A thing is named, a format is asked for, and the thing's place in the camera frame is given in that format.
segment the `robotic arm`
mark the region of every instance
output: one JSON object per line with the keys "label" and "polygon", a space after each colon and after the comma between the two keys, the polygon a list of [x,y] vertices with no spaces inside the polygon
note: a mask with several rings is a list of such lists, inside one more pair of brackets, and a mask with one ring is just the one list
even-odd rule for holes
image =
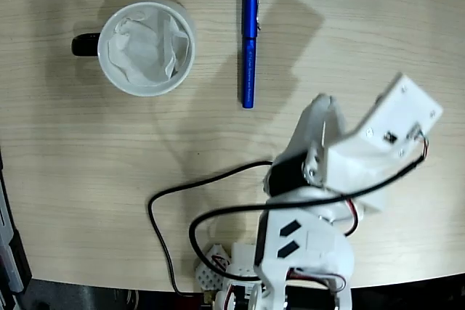
{"label": "robotic arm", "polygon": [[[440,105],[403,75],[396,77],[351,132],[345,131],[336,100],[319,95],[302,113],[289,145],[264,180],[270,196],[267,203],[338,197],[383,182],[387,171],[408,158],[419,142],[427,150],[426,135],[441,115]],[[384,190],[352,204],[360,219],[365,213],[380,212]],[[253,290],[248,309],[286,309],[286,282],[298,279],[325,285],[333,298],[332,309],[350,310],[354,255],[333,223],[352,217],[347,201],[265,211],[259,220],[253,271],[242,272],[261,280],[249,285]],[[238,270],[241,273],[243,268],[233,254],[228,271],[238,274]],[[232,310],[230,290],[237,282],[225,278],[223,285],[227,291],[217,294],[221,305],[216,309]]]}

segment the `white mug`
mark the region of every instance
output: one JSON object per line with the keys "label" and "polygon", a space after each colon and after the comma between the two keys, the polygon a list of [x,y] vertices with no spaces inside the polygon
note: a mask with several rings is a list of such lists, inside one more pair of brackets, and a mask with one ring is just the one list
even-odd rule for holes
{"label": "white mug", "polygon": [[[168,81],[155,86],[137,86],[129,82],[124,73],[108,58],[108,41],[113,36],[116,25],[130,12],[147,7],[155,7],[168,12],[180,23],[189,38],[189,49],[184,65]],[[100,33],[81,34],[73,39],[71,51],[76,56],[98,56],[100,67],[107,79],[118,89],[141,97],[159,96],[180,85],[189,73],[195,58],[195,26],[186,9],[168,0],[144,1],[118,10],[103,26]]]}

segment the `wooden table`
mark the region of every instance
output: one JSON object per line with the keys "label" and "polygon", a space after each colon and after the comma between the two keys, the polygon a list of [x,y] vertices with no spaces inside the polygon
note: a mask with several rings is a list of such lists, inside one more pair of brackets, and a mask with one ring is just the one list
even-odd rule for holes
{"label": "wooden table", "polygon": [[[0,146],[16,224],[35,278],[170,290],[146,213],[161,189],[287,145],[324,91],[354,126],[403,71],[445,109],[428,161],[393,185],[387,209],[350,237],[353,286],[465,272],[465,0],[262,0],[256,107],[237,100],[241,0],[176,0],[198,26],[191,74],[173,92],[113,87],[71,39],[141,0],[0,0]],[[194,289],[187,226],[221,205],[262,202],[266,169],[156,205],[183,290]],[[257,215],[199,232],[253,242]]]}

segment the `white tissue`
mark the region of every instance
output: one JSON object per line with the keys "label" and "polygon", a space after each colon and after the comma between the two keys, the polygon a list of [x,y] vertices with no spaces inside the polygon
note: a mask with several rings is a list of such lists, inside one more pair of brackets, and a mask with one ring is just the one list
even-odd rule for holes
{"label": "white tissue", "polygon": [[168,12],[147,9],[125,16],[108,41],[110,62],[137,86],[168,81],[184,65],[186,32]]}

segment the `mug handle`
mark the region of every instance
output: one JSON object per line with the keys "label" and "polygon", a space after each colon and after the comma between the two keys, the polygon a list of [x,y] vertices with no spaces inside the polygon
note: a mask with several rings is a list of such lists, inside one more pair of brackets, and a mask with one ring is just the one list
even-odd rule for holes
{"label": "mug handle", "polygon": [[71,52],[75,56],[97,56],[100,33],[86,33],[73,38]]}

